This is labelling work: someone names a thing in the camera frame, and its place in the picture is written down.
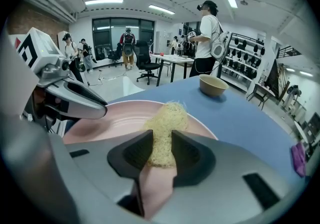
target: floor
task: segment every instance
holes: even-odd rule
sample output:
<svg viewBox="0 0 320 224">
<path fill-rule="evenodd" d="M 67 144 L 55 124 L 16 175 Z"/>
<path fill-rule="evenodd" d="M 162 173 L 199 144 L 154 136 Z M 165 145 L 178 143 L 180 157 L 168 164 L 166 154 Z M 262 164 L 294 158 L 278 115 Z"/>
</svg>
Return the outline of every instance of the floor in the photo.
<svg viewBox="0 0 320 224">
<path fill-rule="evenodd" d="M 175 66 L 174 80 L 181 80 L 184 76 L 184 68 L 182 66 Z M 187 77 L 190 74 L 191 67 L 187 68 Z M 163 71 L 161 74 L 161 80 L 159 85 L 163 85 L 170 82 L 171 79 L 171 71 L 169 68 L 167 76 L 167 67 L 163 67 Z M 140 79 L 137 82 L 137 77 L 141 75 L 141 70 L 139 70 L 136 66 L 132 70 L 125 71 L 124 65 L 118 65 L 117 67 L 103 67 L 95 69 L 93 73 L 88 74 L 87 72 L 82 73 L 82 77 L 90 82 L 90 88 L 97 92 L 100 96 L 102 96 L 107 102 L 120 98 L 123 96 L 123 86 L 122 86 L 122 77 L 127 76 L 131 79 L 133 84 L 137 87 L 148 90 L 156 87 L 157 78 L 150 79 L 150 85 L 147 85 L 147 78 Z M 245 93 L 239 90 L 237 87 L 230 86 L 232 91 L 245 97 Z M 253 98 L 250 100 L 250 103 L 259 105 L 259 100 L 257 98 Z M 294 121 L 291 117 L 289 117 L 285 111 L 276 104 L 273 100 L 268 100 L 264 104 L 263 111 L 267 114 L 271 119 L 273 119 L 282 129 L 291 136 L 293 141 L 296 143 L 298 138 L 295 134 L 294 130 Z"/>
</svg>

